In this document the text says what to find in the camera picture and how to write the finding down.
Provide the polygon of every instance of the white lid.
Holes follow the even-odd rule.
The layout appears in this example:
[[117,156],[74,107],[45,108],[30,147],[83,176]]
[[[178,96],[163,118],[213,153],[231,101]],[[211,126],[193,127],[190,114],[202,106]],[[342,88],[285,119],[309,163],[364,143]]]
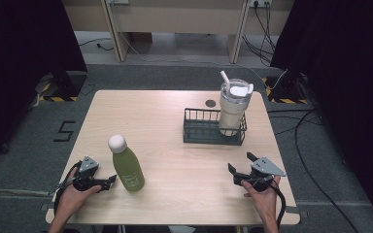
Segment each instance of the white lid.
[[108,141],[108,146],[110,147],[112,153],[121,153],[127,147],[125,138],[119,134],[110,138]]

